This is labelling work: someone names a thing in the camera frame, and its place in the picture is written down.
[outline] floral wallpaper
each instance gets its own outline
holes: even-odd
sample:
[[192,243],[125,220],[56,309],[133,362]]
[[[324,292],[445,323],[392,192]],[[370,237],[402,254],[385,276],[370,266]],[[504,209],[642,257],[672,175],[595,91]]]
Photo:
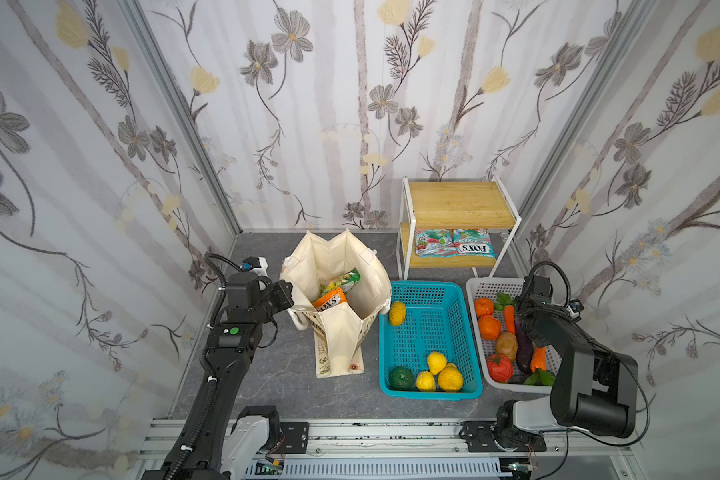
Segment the floral wallpaper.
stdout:
[[0,478],[122,478],[168,413],[232,238],[157,91],[116,4],[0,2]]
[[720,0],[655,5],[520,238],[640,364],[650,478],[720,476]]
[[141,5],[244,228],[384,229],[405,176],[519,204],[629,3]]

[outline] teal candy package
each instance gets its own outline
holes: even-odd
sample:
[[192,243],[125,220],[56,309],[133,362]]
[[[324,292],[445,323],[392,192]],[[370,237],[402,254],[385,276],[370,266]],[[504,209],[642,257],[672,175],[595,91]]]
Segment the teal candy package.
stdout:
[[457,255],[450,230],[416,230],[414,244],[418,256]]
[[493,245],[490,244],[490,235],[485,228],[477,230],[462,230],[458,228],[454,230],[453,240],[458,255],[496,257]]

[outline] lower shelf board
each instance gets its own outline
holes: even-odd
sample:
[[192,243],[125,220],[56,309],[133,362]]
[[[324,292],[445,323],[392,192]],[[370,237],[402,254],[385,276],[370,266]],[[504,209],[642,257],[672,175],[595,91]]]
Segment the lower shelf board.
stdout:
[[[403,244],[403,260],[408,253],[408,237],[411,234],[410,224],[400,224]],[[415,250],[411,252],[411,268],[493,268],[496,259],[492,256],[454,255],[454,256],[419,256]]]

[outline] yellow fruit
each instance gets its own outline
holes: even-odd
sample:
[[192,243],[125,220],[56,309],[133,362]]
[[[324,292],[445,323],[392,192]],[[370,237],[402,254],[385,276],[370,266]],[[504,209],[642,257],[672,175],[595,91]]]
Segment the yellow fruit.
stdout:
[[438,376],[438,386],[446,392],[458,392],[464,386],[464,378],[459,370],[452,366],[446,367]]
[[424,370],[416,377],[416,388],[422,392],[434,392],[434,376]]
[[389,324],[392,326],[402,325],[405,321],[405,304],[403,302],[392,302],[389,308]]
[[432,375],[439,374],[448,365],[445,355],[440,352],[432,352],[427,357],[427,366]]

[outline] purple eggplant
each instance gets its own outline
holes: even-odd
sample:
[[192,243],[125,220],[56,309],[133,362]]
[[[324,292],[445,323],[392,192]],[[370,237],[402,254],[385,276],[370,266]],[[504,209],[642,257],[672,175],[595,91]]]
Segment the purple eggplant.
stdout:
[[518,338],[518,356],[515,358],[515,362],[522,373],[531,373],[530,361],[534,358],[536,349],[523,328],[520,316],[514,319],[514,334]]

